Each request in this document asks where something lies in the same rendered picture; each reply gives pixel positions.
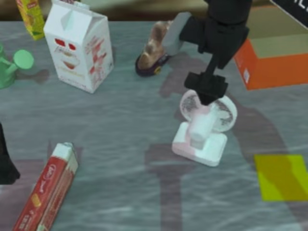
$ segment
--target yellow juice box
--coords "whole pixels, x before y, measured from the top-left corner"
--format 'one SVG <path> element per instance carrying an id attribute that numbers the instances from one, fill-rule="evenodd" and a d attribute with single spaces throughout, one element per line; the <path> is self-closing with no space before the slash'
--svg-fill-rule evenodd
<path id="1" fill-rule="evenodd" d="M 39 0 L 16 0 L 26 29 L 34 40 L 44 37 L 45 22 L 38 1 Z"/>

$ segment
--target watering can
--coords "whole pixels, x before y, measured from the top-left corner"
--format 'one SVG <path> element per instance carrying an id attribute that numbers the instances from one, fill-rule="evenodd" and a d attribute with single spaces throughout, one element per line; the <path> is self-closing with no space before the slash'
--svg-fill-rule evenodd
<path id="1" fill-rule="evenodd" d="M 15 82 L 15 72 L 18 69 L 29 70 L 33 67 L 34 58 L 26 50 L 18 50 L 10 62 L 0 43 L 0 89 L 7 88 Z"/>

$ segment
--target milk carton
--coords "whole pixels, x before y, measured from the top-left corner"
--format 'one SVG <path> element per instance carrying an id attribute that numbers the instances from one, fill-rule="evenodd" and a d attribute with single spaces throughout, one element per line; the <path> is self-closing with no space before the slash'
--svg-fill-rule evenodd
<path id="1" fill-rule="evenodd" d="M 58 78 L 94 93 L 114 66 L 108 18 L 80 2 L 52 0 L 44 33 Z"/>

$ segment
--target table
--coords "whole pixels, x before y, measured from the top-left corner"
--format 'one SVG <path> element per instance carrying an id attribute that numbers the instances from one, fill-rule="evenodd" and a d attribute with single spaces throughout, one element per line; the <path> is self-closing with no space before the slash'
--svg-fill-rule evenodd
<path id="1" fill-rule="evenodd" d="M 0 230 L 10 231 L 58 142 L 77 147 L 80 168 L 53 230 L 306 231 L 308 203 L 262 201 L 254 154 L 308 154 L 308 85 L 246 91 L 235 63 L 223 71 L 238 121 L 220 165 L 176 156 L 171 142 L 189 71 L 209 55 L 185 44 L 160 75 L 140 78 L 135 58 L 151 22 L 111 22 L 115 69 L 94 95 L 58 80 L 45 39 L 1 22 L 6 53 L 36 59 L 32 73 L 0 91 L 0 120 L 22 177 L 0 193 Z"/>

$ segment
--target white stand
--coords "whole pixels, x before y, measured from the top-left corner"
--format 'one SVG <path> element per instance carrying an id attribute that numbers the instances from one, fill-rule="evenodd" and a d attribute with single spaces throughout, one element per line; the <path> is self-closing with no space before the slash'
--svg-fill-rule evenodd
<path id="1" fill-rule="evenodd" d="M 219 165 L 227 143 L 227 136 L 223 133 L 210 133 L 202 149 L 193 147 L 189 135 L 189 122 L 183 122 L 172 142 L 172 151 L 201 164 L 216 167 Z"/>

